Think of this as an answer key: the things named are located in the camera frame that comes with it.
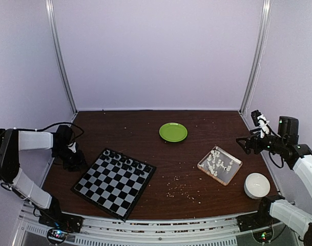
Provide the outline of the black white chessboard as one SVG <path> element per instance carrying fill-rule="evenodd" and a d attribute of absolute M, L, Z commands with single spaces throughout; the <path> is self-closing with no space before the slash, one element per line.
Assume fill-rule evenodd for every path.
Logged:
<path fill-rule="evenodd" d="M 71 191 L 103 210 L 126 221 L 152 179 L 156 167 L 105 148 Z"/>

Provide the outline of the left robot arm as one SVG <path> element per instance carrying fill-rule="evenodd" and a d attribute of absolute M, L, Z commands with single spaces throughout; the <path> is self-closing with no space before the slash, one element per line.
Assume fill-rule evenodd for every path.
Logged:
<path fill-rule="evenodd" d="M 63 162 L 63 168 L 78 171 L 86 165 L 85 155 L 79 149 L 77 137 L 69 122 L 55 123 L 57 130 L 49 128 L 21 129 L 0 128 L 0 181 L 5 189 L 21 195 L 33 203 L 55 228 L 66 222 L 57 198 L 40 188 L 22 170 L 19 163 L 20 151 L 51 150 L 51 156 Z"/>

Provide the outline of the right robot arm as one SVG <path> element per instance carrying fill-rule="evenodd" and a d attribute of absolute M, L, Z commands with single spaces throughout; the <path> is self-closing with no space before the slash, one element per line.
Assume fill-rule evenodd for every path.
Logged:
<path fill-rule="evenodd" d="M 297 234 L 304 245 L 312 245 L 312 149 L 299 143 L 299 121 L 280 116 L 278 130 L 258 110 L 251 113 L 254 128 L 248 136 L 236 138 L 246 154 L 261 154 L 273 164 L 269 169 L 278 189 L 266 194 L 258 209 L 239 217 L 241 228 L 264 227 L 280 221 Z"/>

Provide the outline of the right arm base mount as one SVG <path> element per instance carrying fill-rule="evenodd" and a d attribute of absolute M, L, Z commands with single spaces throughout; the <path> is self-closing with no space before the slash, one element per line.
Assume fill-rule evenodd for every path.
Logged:
<path fill-rule="evenodd" d="M 274 230 L 270 222 L 258 223 L 256 213 L 240 215 L 237 217 L 237 224 L 240 232 L 249 232 L 258 243 L 269 243 L 274 235 Z"/>

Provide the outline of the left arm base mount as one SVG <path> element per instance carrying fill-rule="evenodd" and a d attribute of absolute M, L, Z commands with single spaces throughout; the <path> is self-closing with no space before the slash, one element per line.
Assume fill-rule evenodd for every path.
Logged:
<path fill-rule="evenodd" d="M 53 245 L 64 243 L 72 233 L 79 233 L 83 224 L 81 216 L 62 214 L 61 220 L 52 219 L 48 215 L 40 215 L 38 222 L 50 227 L 46 238 Z"/>

